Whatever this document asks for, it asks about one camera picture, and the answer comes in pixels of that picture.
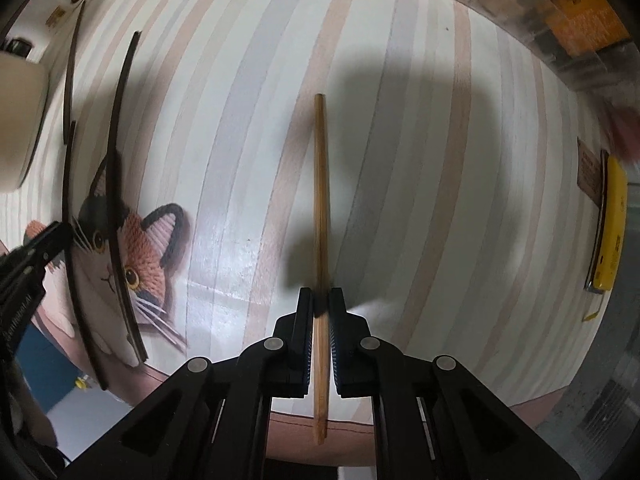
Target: white object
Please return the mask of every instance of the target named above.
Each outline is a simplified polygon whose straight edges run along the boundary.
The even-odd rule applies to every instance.
[[[0,52],[0,192],[20,187],[38,139],[47,71],[42,65]]]

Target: cat eye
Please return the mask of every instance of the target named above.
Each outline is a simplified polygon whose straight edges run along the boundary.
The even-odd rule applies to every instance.
[[[124,268],[124,279],[127,280],[127,286],[131,290],[136,290],[140,285],[140,278],[138,277],[138,273],[131,267]]]
[[[104,251],[104,238],[102,238],[102,233],[100,231],[96,231],[94,233],[94,249],[97,253]]]

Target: orange label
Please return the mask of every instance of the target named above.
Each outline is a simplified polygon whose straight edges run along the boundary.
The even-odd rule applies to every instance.
[[[571,57],[595,52],[629,38],[607,0],[551,0],[559,9],[546,24]]]

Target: yellow object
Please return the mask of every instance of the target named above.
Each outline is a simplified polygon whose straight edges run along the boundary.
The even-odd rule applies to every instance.
[[[626,221],[626,174],[618,161],[607,158],[607,197],[602,241],[593,273],[593,288],[611,290],[616,280]]]
[[[595,52],[629,38],[628,31],[607,0],[551,2],[555,8],[546,18],[546,24],[571,57]]]
[[[76,377],[76,388],[80,388],[81,390],[86,390],[89,385],[83,378]]]
[[[587,317],[583,319],[584,322],[591,321],[592,319],[596,319],[600,311],[594,312],[593,314],[589,314]]]

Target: chopstick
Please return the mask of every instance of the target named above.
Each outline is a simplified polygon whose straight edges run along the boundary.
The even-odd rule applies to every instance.
[[[316,261],[316,286],[314,299],[314,441],[322,444],[326,438],[329,416],[329,376],[331,349],[329,341],[329,293],[328,232],[329,232],[329,181],[326,152],[326,105],[324,94],[316,94],[314,105],[316,122],[314,129],[314,258]]]

